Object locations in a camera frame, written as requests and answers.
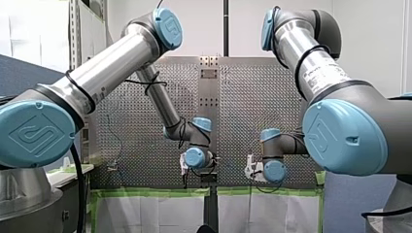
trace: green tape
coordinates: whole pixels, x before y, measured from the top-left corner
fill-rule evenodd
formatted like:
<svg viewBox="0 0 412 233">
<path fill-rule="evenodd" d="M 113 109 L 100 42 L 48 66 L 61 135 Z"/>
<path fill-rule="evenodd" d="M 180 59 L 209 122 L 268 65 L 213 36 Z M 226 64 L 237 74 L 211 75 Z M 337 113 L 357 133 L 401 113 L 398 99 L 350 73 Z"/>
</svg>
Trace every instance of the green tape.
<svg viewBox="0 0 412 233">
<path fill-rule="evenodd" d="M 318 217 L 318 233 L 324 232 L 324 201 L 325 201 L 325 192 L 322 189 L 320 192 L 319 198 L 319 217 Z"/>
<path fill-rule="evenodd" d="M 208 188 L 156 189 L 146 187 L 122 187 L 117 189 L 97 189 L 91 191 L 97 198 L 104 197 L 196 197 L 208 196 Z"/>
<path fill-rule="evenodd" d="M 272 191 L 273 187 L 261 187 L 263 191 Z M 239 187 L 218 187 L 218 195 L 220 196 L 235 196 L 235 195 L 249 195 L 250 188 L 247 186 Z M 252 188 L 253 194 L 263 194 L 257 188 Z M 321 192 L 319 189 L 289 189 L 289 188 L 279 188 L 278 190 L 270 193 L 273 195 L 282 196 L 304 196 L 304 197 L 316 197 L 320 196 Z"/>
<path fill-rule="evenodd" d="M 99 201 L 107 197 L 204 197 L 209 196 L 209 188 L 156 189 L 148 187 L 122 187 L 117 189 L 95 189 L 91 191 L 91 233 L 96 232 L 97 208 Z"/>
<path fill-rule="evenodd" d="M 90 165 L 90 164 L 82 164 L 82 170 L 84 170 L 86 168 L 89 168 L 91 166 L 92 165 Z M 55 172 L 76 173 L 76 167 L 68 167 L 68 168 L 65 168 L 63 170 L 61 170 L 60 168 L 52 169 L 52 170 L 48 171 L 48 174 L 52 174 L 52 173 L 55 173 Z"/>
<path fill-rule="evenodd" d="M 318 185 L 325 184 L 326 171 L 317 171 L 315 172 L 315 176 L 316 176 L 316 182 L 318 183 Z"/>
</svg>

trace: pegboard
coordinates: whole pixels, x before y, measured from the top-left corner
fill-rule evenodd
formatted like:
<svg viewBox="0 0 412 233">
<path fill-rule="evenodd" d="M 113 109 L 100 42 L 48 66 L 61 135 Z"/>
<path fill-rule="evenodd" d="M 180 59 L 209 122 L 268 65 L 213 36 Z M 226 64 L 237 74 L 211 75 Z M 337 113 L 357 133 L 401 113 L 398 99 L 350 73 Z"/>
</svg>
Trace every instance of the pegboard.
<svg viewBox="0 0 412 233">
<path fill-rule="evenodd" d="M 291 72 L 272 58 L 221 58 L 220 72 L 219 185 L 248 185 L 246 156 L 251 151 L 261 161 L 260 131 L 293 131 L 300 98 Z M 316 186 L 319 167 L 311 158 L 286 155 L 284 163 L 288 176 L 282 186 Z"/>
<path fill-rule="evenodd" d="M 278 127 L 289 132 L 297 126 L 299 98 L 292 75 L 272 58 L 219 57 L 217 79 L 205 84 L 201 79 L 204 57 L 165 57 L 155 67 L 182 117 L 204 115 L 204 88 L 213 98 L 216 153 L 221 157 L 218 185 L 249 185 L 244 175 L 251 150 L 259 155 L 258 137 L 262 129 Z M 144 88 L 123 83 L 99 106 L 92 117 L 90 152 L 98 154 L 99 166 L 92 174 L 93 188 L 150 186 L 182 188 L 178 142 L 163 138 L 162 124 Z M 107 165 L 117 161 L 117 171 Z M 289 175 L 284 186 L 312 188 L 316 185 L 316 164 L 298 155 L 285 158 Z M 199 178 L 189 176 L 189 186 L 199 187 Z"/>
</svg>

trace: black cable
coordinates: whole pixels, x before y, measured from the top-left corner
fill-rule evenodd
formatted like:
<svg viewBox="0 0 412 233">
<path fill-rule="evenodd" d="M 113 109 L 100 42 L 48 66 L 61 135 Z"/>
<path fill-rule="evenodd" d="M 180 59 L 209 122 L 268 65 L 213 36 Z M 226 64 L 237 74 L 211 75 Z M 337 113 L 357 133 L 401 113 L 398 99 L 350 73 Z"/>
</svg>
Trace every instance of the black cable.
<svg viewBox="0 0 412 233">
<path fill-rule="evenodd" d="M 209 136 L 207 136 L 203 130 L 201 128 L 199 128 L 198 126 L 196 126 L 195 124 L 193 124 L 192 122 L 188 121 L 188 124 L 190 124 L 191 126 L 195 127 L 208 141 L 208 145 L 211 143 Z"/>
<path fill-rule="evenodd" d="M 256 172 L 256 168 L 257 168 L 257 166 L 255 166 L 254 172 L 252 173 L 252 174 L 253 174 L 253 175 L 252 175 L 253 178 L 252 178 L 252 181 L 251 181 L 251 186 L 252 186 L 253 183 L 255 182 L 255 174 L 263 173 L 263 171 L 257 171 L 257 172 Z M 260 192 L 270 194 L 270 193 L 273 193 L 273 192 L 279 190 L 279 188 L 282 186 L 282 184 L 283 184 L 283 182 L 280 182 L 279 185 L 278 185 L 277 187 L 275 187 L 275 189 L 273 189 L 273 190 L 271 190 L 271 191 L 263 191 L 262 189 L 260 189 L 260 187 L 258 187 L 258 185 L 256 185 L 256 189 L 259 190 Z"/>
<path fill-rule="evenodd" d="M 9 103 L 9 101 L 13 100 L 13 99 L 16 98 L 16 97 L 17 97 L 16 95 L 1 97 L 1 98 L 0 98 L 0 106 Z"/>
<path fill-rule="evenodd" d="M 119 160 L 120 160 L 120 158 L 121 158 L 121 155 L 122 155 L 122 153 L 123 153 L 123 149 L 124 149 L 123 140 L 122 140 L 115 132 L 113 132 L 112 127 L 110 127 L 111 122 L 110 122 L 110 116 L 109 116 L 109 115 L 107 115 L 107 124 L 108 124 L 109 131 L 110 131 L 110 132 L 113 134 L 113 136 L 115 136 L 115 138 L 120 142 L 120 151 L 119 151 L 118 160 L 117 160 L 117 162 L 119 162 Z"/>
<path fill-rule="evenodd" d="M 181 121 L 183 122 L 179 127 L 179 149 L 185 143 L 185 132 L 186 132 L 186 119 L 181 117 Z"/>
<path fill-rule="evenodd" d="M 391 212 L 362 213 L 360 215 L 363 216 L 364 218 L 368 218 L 369 216 L 400 216 L 400 215 L 405 215 L 408 213 L 412 213 L 412 207 L 408 207 L 408 208 L 397 210 L 397 211 L 391 211 Z"/>
<path fill-rule="evenodd" d="M 294 84 L 296 85 L 297 91 L 299 92 L 300 96 L 306 100 L 305 95 L 303 94 L 302 89 L 300 88 L 300 82 L 299 82 L 299 71 L 300 71 L 300 66 L 302 66 L 303 61 L 306 59 L 306 57 L 308 57 L 312 52 L 316 51 L 316 50 L 324 50 L 325 52 L 327 52 L 328 54 L 330 54 L 330 49 L 329 47 L 325 46 L 325 45 L 316 45 L 313 48 L 307 50 L 306 52 L 304 52 L 302 54 L 302 56 L 300 56 L 299 60 L 296 63 L 296 68 L 294 70 Z"/>
<path fill-rule="evenodd" d="M 79 155 L 76 150 L 76 146 L 73 144 L 70 147 L 72 152 L 73 160 L 75 162 L 76 174 L 79 182 L 79 218 L 77 225 L 77 232 L 83 232 L 83 225 L 85 222 L 85 208 L 86 208 L 86 199 L 85 199 L 85 177 L 83 176 L 82 163 L 80 162 Z"/>
<path fill-rule="evenodd" d="M 138 82 L 138 81 L 133 81 L 133 80 L 125 80 L 125 82 L 128 83 L 136 83 L 136 84 L 145 84 L 146 88 L 145 88 L 145 95 L 148 95 L 148 90 L 149 88 L 154 85 L 154 84 L 162 84 L 163 86 L 167 86 L 167 82 L 163 82 L 163 81 L 156 81 L 158 75 L 160 74 L 159 71 L 157 71 L 154 76 L 152 77 L 150 82 Z"/>
<path fill-rule="evenodd" d="M 257 190 L 259 190 L 260 192 L 270 194 L 270 193 L 274 193 L 275 191 L 279 190 L 279 188 L 281 188 L 282 184 L 283 184 L 283 183 L 279 183 L 279 185 L 276 186 L 275 189 L 270 190 L 270 191 L 264 191 L 264 190 L 260 189 L 259 186 L 256 186 L 256 188 L 257 188 Z"/>
<path fill-rule="evenodd" d="M 203 178 L 203 177 L 207 177 L 207 176 L 211 175 L 215 171 L 215 168 L 216 168 L 216 164 L 213 165 L 212 170 L 210 170 L 210 172 L 208 174 L 197 174 L 197 173 L 194 172 L 194 170 L 192 168 L 190 168 L 190 171 L 193 172 L 195 176 Z"/>
<path fill-rule="evenodd" d="M 91 96 L 87 93 L 87 91 L 85 91 L 81 86 L 79 86 L 76 81 L 74 81 L 72 79 L 72 77 L 70 76 L 70 72 L 72 72 L 71 70 L 66 71 L 65 75 L 66 78 L 70 81 L 70 83 L 75 86 L 88 100 L 89 104 L 90 104 L 90 111 L 88 112 L 88 114 L 91 114 L 94 112 L 94 110 L 96 110 L 96 103 L 94 102 L 93 98 L 91 98 Z"/>
<path fill-rule="evenodd" d="M 159 8 L 160 7 L 160 5 L 161 5 L 161 3 L 163 2 L 163 0 L 160 0 L 159 2 L 158 2 L 158 4 L 157 4 L 157 8 Z"/>
</svg>

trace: metal pole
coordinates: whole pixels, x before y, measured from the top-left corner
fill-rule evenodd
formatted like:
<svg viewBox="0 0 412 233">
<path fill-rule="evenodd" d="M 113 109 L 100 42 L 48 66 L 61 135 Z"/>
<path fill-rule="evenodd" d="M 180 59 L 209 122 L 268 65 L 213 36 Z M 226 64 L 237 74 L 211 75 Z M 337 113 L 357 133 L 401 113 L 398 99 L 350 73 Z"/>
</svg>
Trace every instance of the metal pole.
<svg viewBox="0 0 412 233">
<path fill-rule="evenodd" d="M 229 56 L 229 0 L 223 0 L 223 56 Z"/>
</svg>

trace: light blue end cap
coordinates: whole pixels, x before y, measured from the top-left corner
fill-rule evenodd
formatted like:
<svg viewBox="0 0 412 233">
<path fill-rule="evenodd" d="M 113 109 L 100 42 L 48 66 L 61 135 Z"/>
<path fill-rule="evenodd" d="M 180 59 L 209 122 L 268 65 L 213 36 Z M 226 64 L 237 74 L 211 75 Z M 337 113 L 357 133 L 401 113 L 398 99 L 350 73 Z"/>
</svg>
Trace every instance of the light blue end cap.
<svg viewBox="0 0 412 233">
<path fill-rule="evenodd" d="M 212 120 L 204 117 L 194 117 L 192 123 L 197 127 L 212 132 Z"/>
<path fill-rule="evenodd" d="M 273 37 L 273 10 L 268 10 L 264 16 L 261 28 L 260 45 L 262 50 L 272 50 L 271 40 Z"/>
<path fill-rule="evenodd" d="M 279 135 L 281 135 L 281 131 L 277 128 L 264 129 L 260 132 L 260 141 L 266 142 L 267 140 L 275 138 Z"/>
<path fill-rule="evenodd" d="M 167 134 L 166 127 L 164 127 L 164 126 L 163 126 L 163 136 L 164 136 L 164 138 L 166 138 L 166 139 L 170 139 L 170 138 L 169 138 L 169 135 Z"/>
<path fill-rule="evenodd" d="M 154 29 L 161 42 L 170 50 L 178 48 L 183 41 L 182 26 L 169 9 L 159 8 L 153 12 Z"/>
<path fill-rule="evenodd" d="M 62 157 L 73 144 L 73 119 L 46 101 L 21 101 L 0 109 L 0 164 L 41 167 Z"/>
<path fill-rule="evenodd" d="M 205 154 L 199 148 L 189 148 L 186 150 L 185 163 L 190 168 L 202 168 L 205 164 Z"/>
<path fill-rule="evenodd" d="M 271 183 L 281 182 L 287 173 L 285 165 L 278 160 L 270 160 L 264 165 L 263 175 Z"/>
<path fill-rule="evenodd" d="M 327 99 L 312 105 L 303 132 L 309 154 L 327 171 L 368 176 L 387 161 L 387 142 L 378 124 L 346 101 Z"/>
</svg>

